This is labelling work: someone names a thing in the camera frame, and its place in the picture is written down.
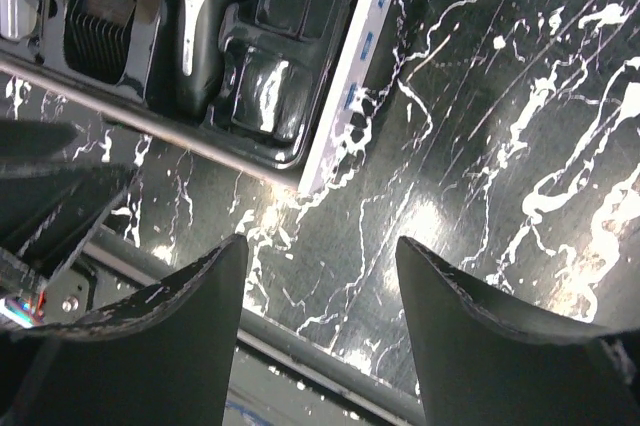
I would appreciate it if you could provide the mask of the black silver hair clipper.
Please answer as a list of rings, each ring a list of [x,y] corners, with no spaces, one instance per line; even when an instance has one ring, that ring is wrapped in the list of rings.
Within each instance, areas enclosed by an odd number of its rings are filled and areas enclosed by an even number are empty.
[[[233,0],[180,0],[176,40],[176,100],[180,112],[204,118],[224,75],[218,45],[227,7]]]

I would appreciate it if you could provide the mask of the small white oil bottle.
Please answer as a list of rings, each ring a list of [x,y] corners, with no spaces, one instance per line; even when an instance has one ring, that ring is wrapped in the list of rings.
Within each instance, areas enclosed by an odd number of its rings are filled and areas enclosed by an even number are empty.
[[[0,0],[1,36],[19,42],[36,27],[38,13],[26,0]]]

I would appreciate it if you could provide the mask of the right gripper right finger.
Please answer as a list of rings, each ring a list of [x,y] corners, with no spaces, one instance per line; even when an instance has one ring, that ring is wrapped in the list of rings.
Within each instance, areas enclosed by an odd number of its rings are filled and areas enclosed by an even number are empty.
[[[529,304],[411,237],[395,258],[428,424],[638,424],[638,329]]]

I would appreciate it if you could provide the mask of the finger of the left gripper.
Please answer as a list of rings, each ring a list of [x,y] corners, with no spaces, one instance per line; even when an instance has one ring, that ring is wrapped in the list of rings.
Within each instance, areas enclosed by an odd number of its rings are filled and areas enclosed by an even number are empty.
[[[69,123],[1,121],[1,248],[30,266],[66,266],[135,182],[135,168],[68,160]]]

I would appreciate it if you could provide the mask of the black comb attachment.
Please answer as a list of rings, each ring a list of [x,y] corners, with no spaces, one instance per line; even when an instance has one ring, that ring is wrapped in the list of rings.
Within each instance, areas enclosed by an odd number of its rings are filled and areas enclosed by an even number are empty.
[[[136,0],[74,0],[67,8],[64,58],[79,74],[115,85],[124,74]]]

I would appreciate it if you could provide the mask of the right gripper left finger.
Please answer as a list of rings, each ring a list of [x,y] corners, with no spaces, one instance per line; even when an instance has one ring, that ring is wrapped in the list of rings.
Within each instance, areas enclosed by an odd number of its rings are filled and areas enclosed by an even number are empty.
[[[71,324],[1,337],[5,425],[219,425],[248,244],[200,259]]]

